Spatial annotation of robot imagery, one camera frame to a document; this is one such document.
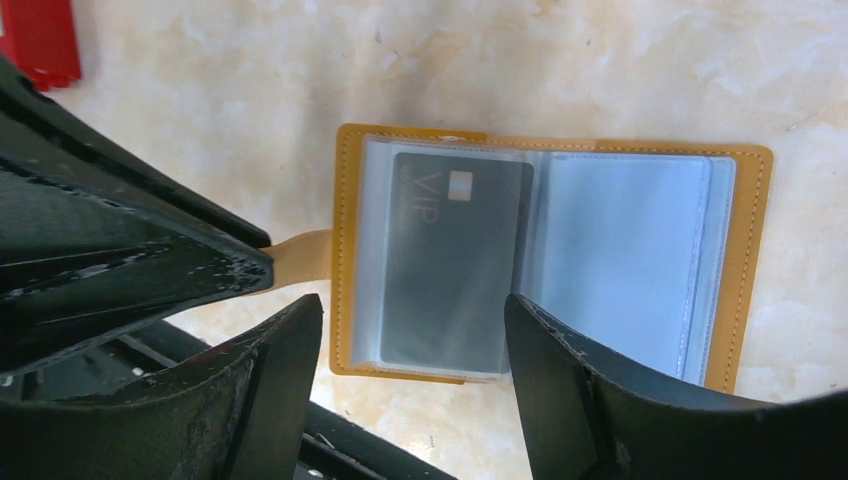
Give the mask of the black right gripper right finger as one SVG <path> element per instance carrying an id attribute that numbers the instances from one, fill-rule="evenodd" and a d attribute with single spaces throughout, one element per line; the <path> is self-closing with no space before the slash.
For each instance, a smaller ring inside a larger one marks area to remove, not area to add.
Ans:
<path id="1" fill-rule="evenodd" d="M 508 355 L 537 479 L 843 479 L 847 395 L 788 404 L 646 367 L 512 294 Z"/>

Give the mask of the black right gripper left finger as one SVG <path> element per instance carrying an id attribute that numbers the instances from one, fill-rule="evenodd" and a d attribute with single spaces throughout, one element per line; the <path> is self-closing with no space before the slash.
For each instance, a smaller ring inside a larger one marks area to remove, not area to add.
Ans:
<path id="1" fill-rule="evenodd" d="M 320 350 L 307 294 L 241 335 L 101 395 L 3 401 L 5 479 L 290 479 Z"/>

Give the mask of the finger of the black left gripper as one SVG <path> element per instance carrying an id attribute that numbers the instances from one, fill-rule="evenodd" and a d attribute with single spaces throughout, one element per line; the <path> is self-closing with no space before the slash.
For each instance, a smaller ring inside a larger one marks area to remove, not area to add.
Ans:
<path id="1" fill-rule="evenodd" d="M 1 164 L 1 371 L 43 367 L 270 286 L 269 236 L 79 161 Z"/>
<path id="2" fill-rule="evenodd" d="M 1 111 L 83 162 L 251 247 L 271 245 L 261 228 L 171 179 L 38 92 L 6 58 L 1 59 Z"/>

